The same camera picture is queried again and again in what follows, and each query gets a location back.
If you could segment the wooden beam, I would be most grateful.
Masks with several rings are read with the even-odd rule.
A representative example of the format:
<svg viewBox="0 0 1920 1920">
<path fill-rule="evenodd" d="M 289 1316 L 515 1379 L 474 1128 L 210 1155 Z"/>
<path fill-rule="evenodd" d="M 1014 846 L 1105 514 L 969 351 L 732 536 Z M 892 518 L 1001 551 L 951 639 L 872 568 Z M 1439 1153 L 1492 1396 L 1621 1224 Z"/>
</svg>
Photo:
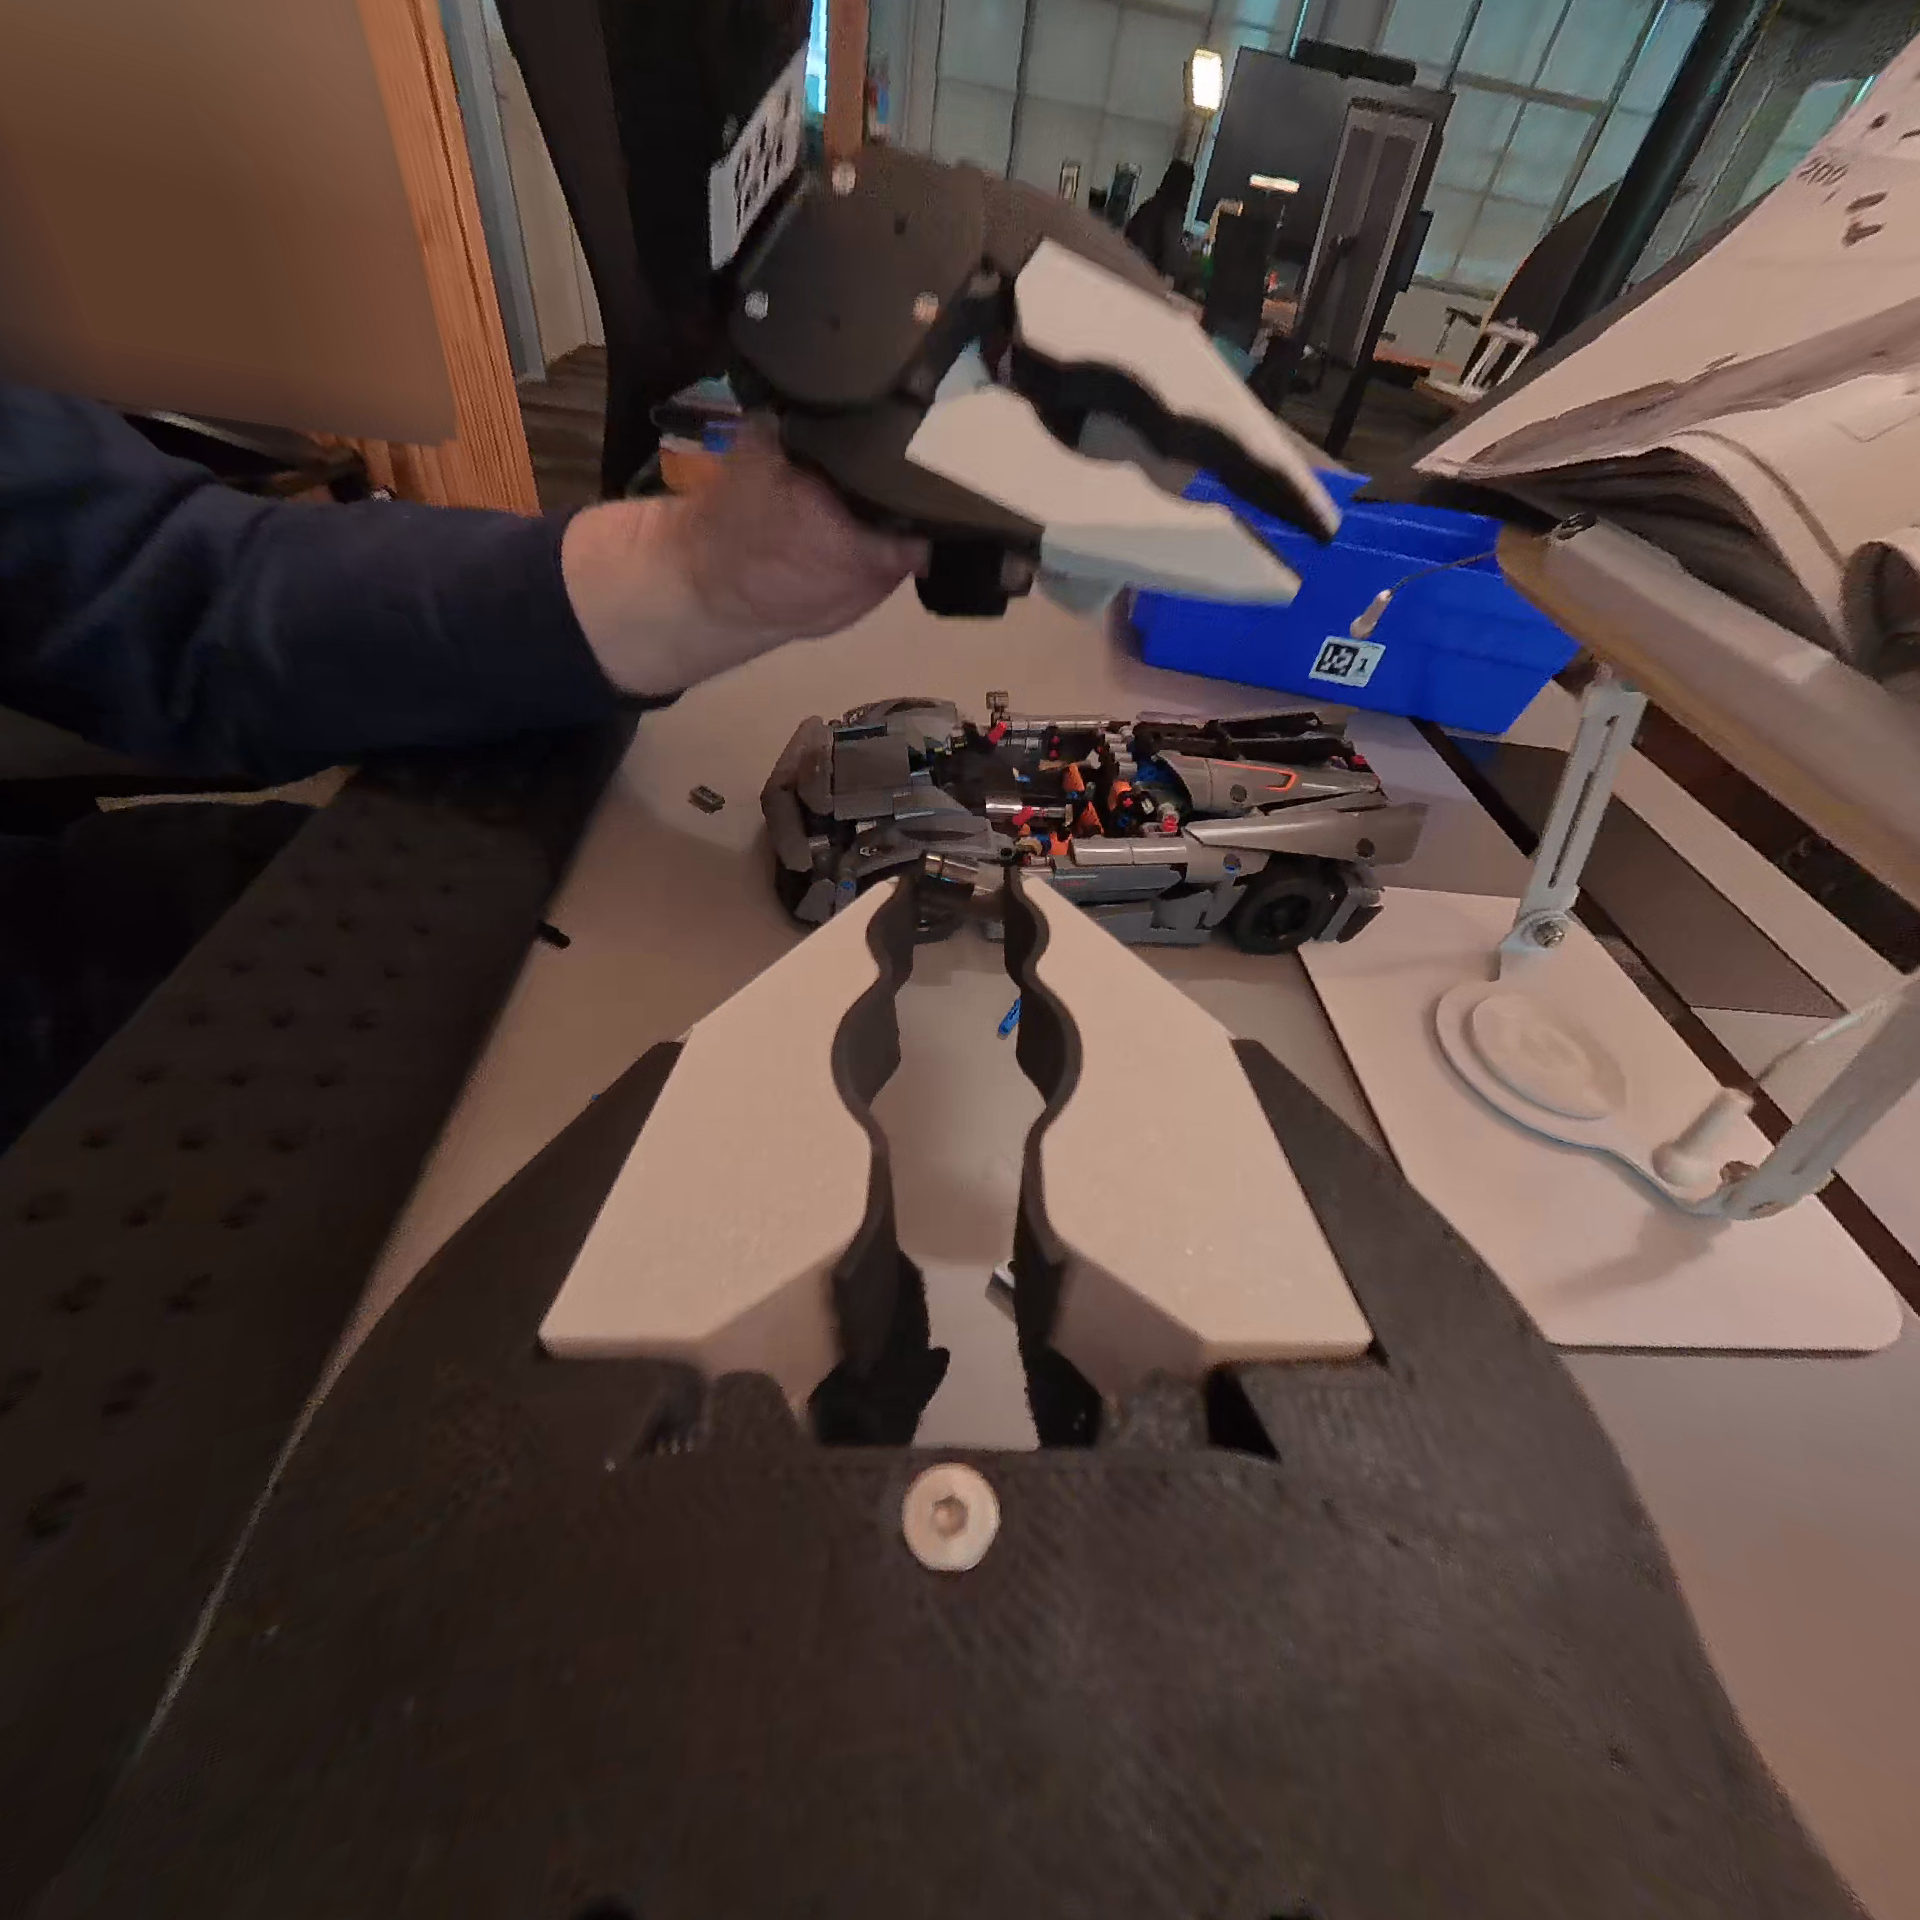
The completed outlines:
<svg viewBox="0 0 1920 1920">
<path fill-rule="evenodd" d="M 537 514 L 537 477 L 518 428 L 439 4 L 366 0 L 356 21 L 424 244 L 456 428 L 439 447 L 353 439 L 353 449 L 366 455 L 371 484 L 385 484 L 394 495 Z"/>
</svg>

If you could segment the grey lego car model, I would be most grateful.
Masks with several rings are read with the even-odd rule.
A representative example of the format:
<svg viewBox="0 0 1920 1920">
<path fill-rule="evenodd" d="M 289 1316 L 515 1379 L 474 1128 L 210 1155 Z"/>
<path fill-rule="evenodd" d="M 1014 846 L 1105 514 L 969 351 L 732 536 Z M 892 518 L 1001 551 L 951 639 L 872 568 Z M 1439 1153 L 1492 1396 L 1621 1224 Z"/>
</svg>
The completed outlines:
<svg viewBox="0 0 1920 1920">
<path fill-rule="evenodd" d="M 1309 703 L 1244 716 L 1014 713 L 872 702 L 806 716 L 776 759 L 764 832 L 783 910 L 839 922 L 926 848 L 1045 877 L 1117 942 L 1244 954 L 1355 942 L 1382 875 L 1420 846 L 1426 805 L 1382 784 Z"/>
</svg>

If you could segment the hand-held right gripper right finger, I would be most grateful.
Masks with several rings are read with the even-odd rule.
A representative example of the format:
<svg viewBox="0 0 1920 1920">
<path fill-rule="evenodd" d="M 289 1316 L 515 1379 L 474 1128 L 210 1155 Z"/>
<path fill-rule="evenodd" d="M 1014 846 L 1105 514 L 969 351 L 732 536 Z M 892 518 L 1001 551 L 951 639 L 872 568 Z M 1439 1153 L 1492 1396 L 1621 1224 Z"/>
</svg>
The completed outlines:
<svg viewBox="0 0 1920 1920">
<path fill-rule="evenodd" d="M 1001 891 L 1023 1137 L 1014 1322 L 1043 1448 L 1094 1448 L 1151 1379 L 1349 1364 L 1368 1316 L 1234 1031 L 1043 877 Z"/>
</svg>

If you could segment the person's left hand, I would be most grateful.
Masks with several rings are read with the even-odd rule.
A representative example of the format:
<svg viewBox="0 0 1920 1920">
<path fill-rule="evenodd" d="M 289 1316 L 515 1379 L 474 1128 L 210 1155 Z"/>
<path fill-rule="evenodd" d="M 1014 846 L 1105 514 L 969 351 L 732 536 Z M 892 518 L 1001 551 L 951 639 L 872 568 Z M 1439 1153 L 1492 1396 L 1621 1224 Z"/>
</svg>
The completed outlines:
<svg viewBox="0 0 1920 1920">
<path fill-rule="evenodd" d="M 926 563 L 926 536 L 855 518 L 791 467 L 767 425 L 748 425 L 691 494 L 618 495 L 563 530 L 566 610 L 628 702 L 839 639 Z"/>
</svg>

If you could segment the white book stand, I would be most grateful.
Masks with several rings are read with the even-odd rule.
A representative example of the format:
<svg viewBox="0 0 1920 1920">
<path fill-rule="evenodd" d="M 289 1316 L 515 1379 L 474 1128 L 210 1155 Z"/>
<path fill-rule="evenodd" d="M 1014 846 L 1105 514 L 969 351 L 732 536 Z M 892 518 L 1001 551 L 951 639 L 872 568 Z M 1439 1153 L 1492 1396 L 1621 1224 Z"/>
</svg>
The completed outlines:
<svg viewBox="0 0 1920 1920">
<path fill-rule="evenodd" d="M 1914 902 L 1914 702 L 1615 529 L 1505 530 L 1505 573 L 1604 677 L 1519 902 L 1387 891 L 1355 951 L 1309 966 L 1362 1107 L 1554 1347 L 1878 1355 L 1894 1291 L 1822 1185 L 1914 1094 L 1914 979 L 1771 1143 L 1755 1094 L 1694 1061 L 1570 902 L 1641 703 Z"/>
</svg>

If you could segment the black dotted chair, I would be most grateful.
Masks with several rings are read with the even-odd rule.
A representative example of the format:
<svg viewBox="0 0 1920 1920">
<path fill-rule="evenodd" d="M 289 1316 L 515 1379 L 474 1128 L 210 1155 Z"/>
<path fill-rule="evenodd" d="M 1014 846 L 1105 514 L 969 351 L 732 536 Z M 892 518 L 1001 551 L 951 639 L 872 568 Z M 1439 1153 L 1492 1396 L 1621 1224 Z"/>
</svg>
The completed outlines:
<svg viewBox="0 0 1920 1920">
<path fill-rule="evenodd" d="M 8 1884 L 141 1754 L 628 735 L 353 777 L 8 1153 Z"/>
</svg>

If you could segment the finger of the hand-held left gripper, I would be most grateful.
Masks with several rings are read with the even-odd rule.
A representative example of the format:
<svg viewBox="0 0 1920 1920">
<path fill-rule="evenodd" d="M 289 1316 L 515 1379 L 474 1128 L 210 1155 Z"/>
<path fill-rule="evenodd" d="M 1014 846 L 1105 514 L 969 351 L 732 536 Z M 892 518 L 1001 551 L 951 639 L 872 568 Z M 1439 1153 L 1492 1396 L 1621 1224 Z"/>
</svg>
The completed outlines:
<svg viewBox="0 0 1920 1920">
<path fill-rule="evenodd" d="M 1088 455 L 1213 477 L 1267 518 L 1340 529 L 1310 449 L 1244 389 L 1185 302 L 1043 244 L 1014 279 L 1014 389 Z"/>
<path fill-rule="evenodd" d="M 1062 447 L 1029 397 L 987 382 L 938 397 L 910 463 L 1029 518 L 1043 590 L 1082 611 L 1133 590 L 1224 610 L 1291 610 L 1298 590 L 1224 502 L 1185 495 L 1193 463 L 1105 410 L 1088 414 L 1088 447 Z"/>
</svg>

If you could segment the blue plastic bin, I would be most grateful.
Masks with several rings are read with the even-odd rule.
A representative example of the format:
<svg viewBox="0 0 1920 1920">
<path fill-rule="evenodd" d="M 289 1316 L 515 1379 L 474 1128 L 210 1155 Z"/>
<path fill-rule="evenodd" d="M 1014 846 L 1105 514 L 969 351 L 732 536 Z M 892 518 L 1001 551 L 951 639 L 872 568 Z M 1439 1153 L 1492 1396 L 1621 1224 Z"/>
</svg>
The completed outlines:
<svg viewBox="0 0 1920 1920">
<path fill-rule="evenodd" d="M 1141 590 L 1130 620 L 1147 664 L 1505 735 L 1578 658 L 1505 579 L 1505 518 L 1378 502 L 1349 467 L 1317 483 L 1340 509 L 1335 541 L 1253 514 L 1213 477 L 1185 484 L 1193 502 L 1237 509 L 1283 558 L 1294 594 L 1253 610 Z"/>
</svg>

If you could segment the lego instruction booklet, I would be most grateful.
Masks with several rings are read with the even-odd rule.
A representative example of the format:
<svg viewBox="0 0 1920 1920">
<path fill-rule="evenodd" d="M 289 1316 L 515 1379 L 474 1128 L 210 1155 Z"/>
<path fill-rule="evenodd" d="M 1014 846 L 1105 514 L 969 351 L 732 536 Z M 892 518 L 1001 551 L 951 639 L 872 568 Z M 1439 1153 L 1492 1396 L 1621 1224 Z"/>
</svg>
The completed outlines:
<svg viewBox="0 0 1920 1920">
<path fill-rule="evenodd" d="M 1408 463 L 1598 514 L 1914 702 L 1920 44 L 1734 228 Z"/>
</svg>

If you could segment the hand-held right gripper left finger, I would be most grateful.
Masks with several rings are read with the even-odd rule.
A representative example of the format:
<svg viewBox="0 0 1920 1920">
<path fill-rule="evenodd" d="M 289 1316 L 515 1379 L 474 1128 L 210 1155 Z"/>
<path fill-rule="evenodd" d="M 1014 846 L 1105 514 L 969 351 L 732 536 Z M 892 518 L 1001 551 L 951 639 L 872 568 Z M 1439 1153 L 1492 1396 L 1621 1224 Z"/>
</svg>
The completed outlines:
<svg viewBox="0 0 1920 1920">
<path fill-rule="evenodd" d="M 912 885 L 882 877 L 669 1045 L 537 1322 L 547 1359 L 767 1379 L 824 1448 L 912 1441 L 950 1355 L 872 1115 L 912 934 Z"/>
</svg>

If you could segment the dark tall cabinet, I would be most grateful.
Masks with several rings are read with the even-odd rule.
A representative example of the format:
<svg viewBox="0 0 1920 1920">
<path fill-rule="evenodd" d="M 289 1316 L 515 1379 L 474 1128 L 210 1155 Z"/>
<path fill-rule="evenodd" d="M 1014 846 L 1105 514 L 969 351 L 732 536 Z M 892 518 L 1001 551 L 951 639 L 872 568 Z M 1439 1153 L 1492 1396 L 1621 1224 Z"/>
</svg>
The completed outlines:
<svg viewBox="0 0 1920 1920">
<path fill-rule="evenodd" d="M 1298 351 L 1361 371 L 1400 302 L 1435 162 L 1452 119 L 1448 87 L 1400 81 L 1400 65 L 1340 73 L 1244 44 L 1195 182 L 1195 220 L 1234 204 L 1267 269 L 1294 269 Z"/>
</svg>

